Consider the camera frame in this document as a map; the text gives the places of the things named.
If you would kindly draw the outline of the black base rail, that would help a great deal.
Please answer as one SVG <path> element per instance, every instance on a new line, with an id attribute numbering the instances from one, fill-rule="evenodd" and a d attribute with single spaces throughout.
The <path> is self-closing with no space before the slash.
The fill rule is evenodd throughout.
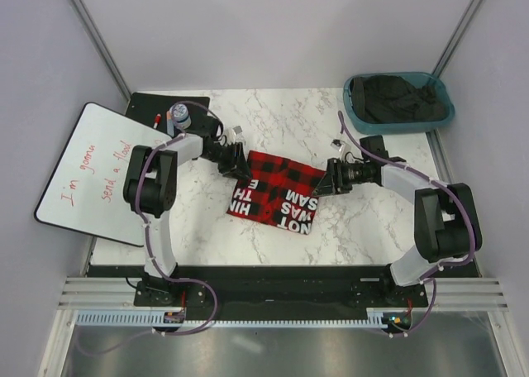
<path id="1" fill-rule="evenodd" d="M 180 266 L 172 294 L 135 295 L 137 307 L 183 307 L 205 320 L 361 319 L 370 308 L 427 306 L 421 285 L 389 296 L 380 289 L 383 266 Z"/>

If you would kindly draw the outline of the teal plastic bin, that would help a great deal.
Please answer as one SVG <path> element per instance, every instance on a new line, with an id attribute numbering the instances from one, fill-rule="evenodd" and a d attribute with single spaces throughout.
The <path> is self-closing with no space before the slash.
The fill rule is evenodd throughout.
<path id="1" fill-rule="evenodd" d="M 429 132 L 455 116 L 446 86 L 425 72 L 354 75 L 343 86 L 343 103 L 354 128 L 366 135 Z"/>

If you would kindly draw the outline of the white blue lidded jar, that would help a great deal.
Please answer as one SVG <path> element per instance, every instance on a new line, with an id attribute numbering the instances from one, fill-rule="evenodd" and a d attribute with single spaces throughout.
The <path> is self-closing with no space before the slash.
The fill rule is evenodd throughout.
<path id="1" fill-rule="evenodd" d="M 187 130 L 192 123 L 188 107 L 184 103 L 175 103 L 169 108 L 170 121 L 173 127 L 179 130 Z"/>

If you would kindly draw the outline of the blue orange eraser stick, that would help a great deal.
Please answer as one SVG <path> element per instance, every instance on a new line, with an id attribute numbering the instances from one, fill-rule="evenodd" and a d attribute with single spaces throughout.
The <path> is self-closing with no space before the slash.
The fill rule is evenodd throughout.
<path id="1" fill-rule="evenodd" d="M 170 137 L 174 137 L 174 125 L 172 122 L 172 115 L 170 111 L 167 111 L 166 113 L 166 128 L 167 128 L 167 134 Z"/>

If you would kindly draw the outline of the red whiteboard marker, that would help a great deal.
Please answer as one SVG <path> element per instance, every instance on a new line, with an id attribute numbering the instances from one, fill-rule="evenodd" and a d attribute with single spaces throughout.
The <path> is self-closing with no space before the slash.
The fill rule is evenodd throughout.
<path id="1" fill-rule="evenodd" d="M 161 114 L 157 114 L 155 116 L 155 123 L 153 125 L 154 129 L 158 128 L 158 125 L 160 124 L 160 121 L 161 121 Z"/>

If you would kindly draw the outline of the white dry erase board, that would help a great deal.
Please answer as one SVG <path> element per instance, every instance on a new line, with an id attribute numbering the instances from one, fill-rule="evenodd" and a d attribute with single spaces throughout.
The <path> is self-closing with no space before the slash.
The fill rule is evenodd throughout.
<path id="1" fill-rule="evenodd" d="M 144 245 L 141 218 L 123 198 L 135 146 L 155 147 L 169 136 L 124 115 L 87 103 L 35 210 L 38 222 Z"/>

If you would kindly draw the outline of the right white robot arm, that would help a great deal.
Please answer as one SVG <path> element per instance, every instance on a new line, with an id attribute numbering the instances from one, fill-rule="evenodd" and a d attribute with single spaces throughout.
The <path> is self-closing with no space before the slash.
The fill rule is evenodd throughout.
<path id="1" fill-rule="evenodd" d="M 398 305 L 408 287 L 424 283 L 446 267 L 464 265 L 483 243 L 474 198 L 467 184 L 446 184 L 412 168 L 405 159 L 390 156 L 382 136 L 360 140 L 359 158 L 350 144 L 335 139 L 339 157 L 326 163 L 323 178 L 313 190 L 317 198 L 347 194 L 356 185 L 377 184 L 413 206 L 414 244 L 384 267 L 378 286 L 380 299 Z"/>

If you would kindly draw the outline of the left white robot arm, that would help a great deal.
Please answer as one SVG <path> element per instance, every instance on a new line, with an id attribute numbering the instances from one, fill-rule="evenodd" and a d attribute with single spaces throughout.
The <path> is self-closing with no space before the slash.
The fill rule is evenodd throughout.
<path id="1" fill-rule="evenodd" d="M 182 283 L 176 278 L 178 262 L 172 250 L 169 211 L 177 195 L 178 168 L 203 158 L 217 165 L 231 179 L 250 179 L 240 126 L 225 129 L 219 120 L 204 131 L 181 130 L 158 146 L 135 146 L 123 186 L 123 198 L 142 220 L 145 266 L 136 295 L 150 295 L 163 305 L 179 301 Z"/>

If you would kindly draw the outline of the black clothing in bin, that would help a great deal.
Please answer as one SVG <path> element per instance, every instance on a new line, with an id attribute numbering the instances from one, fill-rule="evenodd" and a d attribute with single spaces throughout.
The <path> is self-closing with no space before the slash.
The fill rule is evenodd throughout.
<path id="1" fill-rule="evenodd" d="M 349 92 L 354 116 L 368 124 L 442 122 L 452 114 L 444 84 L 426 73 L 355 76 Z"/>

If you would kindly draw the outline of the black mat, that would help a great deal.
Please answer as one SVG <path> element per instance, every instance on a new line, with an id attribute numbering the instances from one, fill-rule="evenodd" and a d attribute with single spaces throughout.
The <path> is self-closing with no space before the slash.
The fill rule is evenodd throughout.
<path id="1" fill-rule="evenodd" d="M 133 93 L 126 110 L 126 116 L 143 125 L 154 127 L 155 118 L 160 115 L 160 123 L 157 131 L 168 134 L 166 113 L 176 103 L 192 102 L 187 104 L 191 125 L 186 129 L 197 135 L 213 135 L 217 128 L 214 118 L 198 106 L 198 104 L 209 107 L 209 97 L 192 97 L 192 96 L 166 96 L 150 93 Z"/>

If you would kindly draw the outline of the red black plaid shirt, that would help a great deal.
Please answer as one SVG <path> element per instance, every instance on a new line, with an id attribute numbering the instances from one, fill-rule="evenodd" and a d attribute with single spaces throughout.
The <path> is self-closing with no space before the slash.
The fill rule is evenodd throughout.
<path id="1" fill-rule="evenodd" d="M 253 150 L 247 162 L 252 179 L 236 183 L 226 213 L 300 235 L 310 234 L 318 207 L 312 192 L 325 172 Z"/>

